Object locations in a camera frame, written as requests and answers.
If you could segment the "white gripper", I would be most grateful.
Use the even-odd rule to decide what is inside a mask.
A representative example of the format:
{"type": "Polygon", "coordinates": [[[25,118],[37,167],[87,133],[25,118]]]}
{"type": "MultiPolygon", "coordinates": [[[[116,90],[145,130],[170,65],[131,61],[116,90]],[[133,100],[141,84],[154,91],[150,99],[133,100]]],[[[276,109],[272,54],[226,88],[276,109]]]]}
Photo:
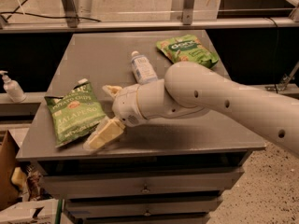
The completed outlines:
{"type": "Polygon", "coordinates": [[[111,85],[102,87],[105,94],[114,99],[112,111],[116,118],[104,117],[100,121],[83,144],[85,150],[93,152],[111,143],[123,134],[125,126],[135,127],[147,122],[137,105],[139,87],[139,84],[125,88],[111,85]]]}

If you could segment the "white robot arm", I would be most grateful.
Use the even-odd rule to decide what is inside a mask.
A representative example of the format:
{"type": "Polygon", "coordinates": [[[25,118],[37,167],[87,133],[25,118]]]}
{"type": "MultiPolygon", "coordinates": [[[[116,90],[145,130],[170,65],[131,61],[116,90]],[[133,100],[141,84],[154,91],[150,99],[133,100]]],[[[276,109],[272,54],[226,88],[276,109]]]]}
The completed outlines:
{"type": "Polygon", "coordinates": [[[151,119],[181,119],[204,109],[217,111],[269,142],[299,155],[298,101],[233,82],[192,62],[171,65],[163,79],[121,88],[105,86],[113,99],[112,119],[103,118],[83,148],[95,151],[127,127],[151,119]]]}

